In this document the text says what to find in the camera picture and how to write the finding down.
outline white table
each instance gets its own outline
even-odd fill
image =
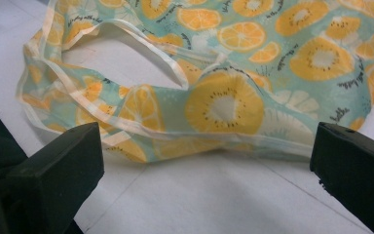
[[[22,44],[40,28],[45,11],[38,1],[0,0],[0,118],[28,156],[55,137],[32,127],[15,100]],[[132,72],[149,72],[153,81],[167,73],[154,58],[142,57],[125,33],[114,38],[84,40],[65,57],[100,69],[100,56],[126,53],[145,64],[129,66]],[[122,69],[100,71],[108,77]],[[362,132],[374,138],[374,109]],[[370,233],[321,188],[307,163],[226,151],[152,165],[105,154],[104,162],[105,176],[75,217],[85,233]]]

